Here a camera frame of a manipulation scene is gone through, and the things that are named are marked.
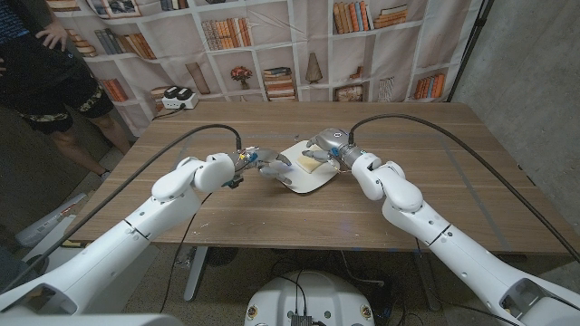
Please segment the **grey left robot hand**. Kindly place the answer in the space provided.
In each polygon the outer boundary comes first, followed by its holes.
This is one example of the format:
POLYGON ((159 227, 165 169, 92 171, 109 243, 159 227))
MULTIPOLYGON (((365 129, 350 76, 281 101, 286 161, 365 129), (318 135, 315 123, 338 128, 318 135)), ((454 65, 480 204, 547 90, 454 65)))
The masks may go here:
POLYGON ((263 177, 274 178, 278 181, 291 185, 292 181, 280 172, 270 167, 275 161, 291 166, 291 161, 283 154, 273 150, 260 147, 248 147, 230 153, 229 157, 234 163, 234 176, 228 184, 231 188, 237 187, 242 181, 245 170, 256 168, 263 177))

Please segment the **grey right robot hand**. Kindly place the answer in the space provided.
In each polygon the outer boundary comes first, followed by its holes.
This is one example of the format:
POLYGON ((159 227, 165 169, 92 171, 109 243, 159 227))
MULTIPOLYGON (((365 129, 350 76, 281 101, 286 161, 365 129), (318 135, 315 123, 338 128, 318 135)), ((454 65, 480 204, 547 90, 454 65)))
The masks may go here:
POLYGON ((310 138, 302 154, 319 162, 334 159, 342 166, 351 168, 355 160, 364 155, 365 151, 349 143, 346 131, 330 128, 310 138))

